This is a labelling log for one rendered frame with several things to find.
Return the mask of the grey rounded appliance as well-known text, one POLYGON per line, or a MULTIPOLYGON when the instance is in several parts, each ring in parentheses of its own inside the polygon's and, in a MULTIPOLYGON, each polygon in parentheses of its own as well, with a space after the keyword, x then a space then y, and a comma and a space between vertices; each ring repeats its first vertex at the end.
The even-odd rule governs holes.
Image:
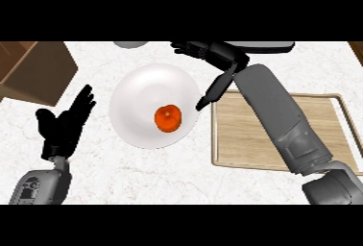
POLYGON ((295 46, 293 41, 228 41, 228 44, 247 54, 287 53, 295 46))

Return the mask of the orange squash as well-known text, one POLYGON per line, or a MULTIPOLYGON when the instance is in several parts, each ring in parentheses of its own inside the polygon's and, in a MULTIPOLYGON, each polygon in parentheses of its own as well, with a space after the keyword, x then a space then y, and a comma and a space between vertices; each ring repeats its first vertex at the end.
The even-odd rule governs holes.
POLYGON ((181 110, 174 105, 159 107, 154 112, 154 123, 162 132, 174 132, 181 125, 181 110))

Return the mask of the pale wooden tray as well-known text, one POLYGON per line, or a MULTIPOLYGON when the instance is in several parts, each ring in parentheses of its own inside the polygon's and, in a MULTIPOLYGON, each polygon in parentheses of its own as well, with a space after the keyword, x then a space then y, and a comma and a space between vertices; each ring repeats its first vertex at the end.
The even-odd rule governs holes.
MULTIPOLYGON (((333 154, 333 159, 349 166, 357 176, 363 176, 363 167, 357 165, 348 147, 343 122, 361 159, 363 141, 342 96, 337 93, 292 93, 292 97, 305 113, 311 128, 333 154)), ((219 101, 210 105, 210 162, 213 165, 233 168, 287 170, 253 110, 236 89, 228 90, 219 101)))

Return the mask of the small grey round object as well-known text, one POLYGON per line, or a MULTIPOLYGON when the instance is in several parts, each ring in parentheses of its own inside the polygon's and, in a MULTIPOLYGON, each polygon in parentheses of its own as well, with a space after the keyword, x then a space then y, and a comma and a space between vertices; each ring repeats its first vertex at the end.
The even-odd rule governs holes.
POLYGON ((141 47, 148 41, 113 41, 115 45, 125 49, 141 47))

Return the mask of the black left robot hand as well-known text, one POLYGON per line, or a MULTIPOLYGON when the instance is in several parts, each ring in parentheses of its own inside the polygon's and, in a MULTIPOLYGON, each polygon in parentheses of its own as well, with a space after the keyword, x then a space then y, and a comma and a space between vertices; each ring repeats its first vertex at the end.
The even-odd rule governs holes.
POLYGON ((56 156, 67 159, 72 156, 94 104, 91 86, 85 85, 69 109, 58 116, 47 109, 35 111, 38 133, 44 138, 42 160, 51 160, 56 156))

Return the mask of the brown wooden panel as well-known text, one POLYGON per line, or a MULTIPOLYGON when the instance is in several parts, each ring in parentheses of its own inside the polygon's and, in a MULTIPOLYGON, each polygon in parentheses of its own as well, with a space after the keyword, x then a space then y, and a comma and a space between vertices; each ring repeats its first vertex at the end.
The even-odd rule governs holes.
POLYGON ((348 45, 355 55, 355 58, 358 59, 358 62, 363 65, 363 41, 351 41, 348 45))

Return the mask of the white round plate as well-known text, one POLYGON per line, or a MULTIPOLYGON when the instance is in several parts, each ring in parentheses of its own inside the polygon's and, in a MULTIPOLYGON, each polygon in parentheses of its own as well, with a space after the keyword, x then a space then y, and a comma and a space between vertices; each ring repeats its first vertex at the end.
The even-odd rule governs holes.
POLYGON ((197 122, 199 99, 197 84, 177 66, 151 63, 132 70, 117 83, 109 105, 110 124, 123 142, 143 149, 174 144, 197 122), (156 112, 168 106, 181 111, 181 124, 171 133, 159 130, 154 121, 156 112))

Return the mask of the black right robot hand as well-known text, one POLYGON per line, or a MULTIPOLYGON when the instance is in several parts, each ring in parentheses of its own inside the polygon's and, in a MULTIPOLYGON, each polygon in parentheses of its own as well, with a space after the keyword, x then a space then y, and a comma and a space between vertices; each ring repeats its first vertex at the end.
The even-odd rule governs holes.
POLYGON ((233 82, 234 74, 247 65, 249 57, 224 41, 172 41, 169 46, 175 54, 203 60, 222 71, 196 104, 196 111, 200 111, 209 103, 219 100, 233 82))

